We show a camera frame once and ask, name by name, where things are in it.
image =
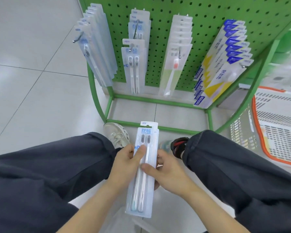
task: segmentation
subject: white sneaker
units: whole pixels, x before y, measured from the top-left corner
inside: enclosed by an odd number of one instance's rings
[[[123,148],[130,143],[127,131],[118,123],[105,123],[103,129],[105,137],[112,142],[115,149]]]

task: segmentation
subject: forearm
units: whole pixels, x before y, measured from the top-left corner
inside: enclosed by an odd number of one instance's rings
[[[57,233],[99,232],[119,192],[105,183]]]
[[[249,233],[201,188],[192,186],[183,199],[193,208],[209,233]]]

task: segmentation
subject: green metal display rack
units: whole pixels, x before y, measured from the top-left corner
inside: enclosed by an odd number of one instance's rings
[[[224,20],[239,19],[246,21],[248,35],[246,41],[250,42],[254,63],[208,109],[204,110],[208,118],[209,129],[213,130],[211,110],[233,93],[242,79],[252,78],[253,82],[237,111],[225,124],[215,130],[217,133],[221,133],[228,128],[245,110],[266,74],[268,64],[273,58],[280,39],[291,28],[291,0],[80,0],[84,12],[90,6],[90,3],[101,3],[107,15],[115,56],[118,61],[119,69],[114,78],[114,81],[117,82],[126,82],[121,47],[123,46],[122,39],[128,38],[127,26],[131,9],[136,7],[139,10],[145,8],[145,10],[150,11],[152,24],[146,86],[153,87],[159,87],[161,67],[163,66],[172,16],[178,13],[192,16],[193,47],[176,87],[176,90],[190,92],[195,85],[194,75]],[[123,126],[140,126],[139,123],[108,119],[110,107],[115,98],[201,110],[201,108],[191,104],[115,94],[113,88],[108,87],[110,98],[104,113],[97,97],[93,72],[89,66],[87,69],[92,97],[104,122],[116,122]],[[159,129],[190,135],[199,133],[199,131],[163,126],[159,126]]]

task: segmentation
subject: sneaker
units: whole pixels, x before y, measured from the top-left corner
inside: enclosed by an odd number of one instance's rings
[[[159,144],[159,149],[163,149],[167,153],[173,154],[176,158],[182,159],[182,154],[188,140],[189,138],[187,137],[181,137],[174,141],[163,141]]]
[[[129,135],[125,128],[118,123],[105,123],[104,136],[112,142],[115,149],[124,148],[129,142]]]

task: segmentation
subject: gray tile floor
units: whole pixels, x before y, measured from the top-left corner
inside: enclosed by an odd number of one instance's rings
[[[0,0],[0,154],[90,131],[102,132],[85,58],[72,43],[73,26],[80,17],[77,0]],[[108,96],[99,85],[97,91],[104,109]],[[114,119],[158,121],[190,130],[207,128],[202,111],[128,100],[115,103],[110,111]],[[134,143],[136,129],[127,130]],[[160,140],[180,136],[161,132]],[[72,203],[80,207],[97,188],[99,185]],[[109,218],[125,204],[125,198],[125,193],[119,197]],[[205,231],[190,206],[162,188],[155,192],[152,218],[146,221],[162,232]]]

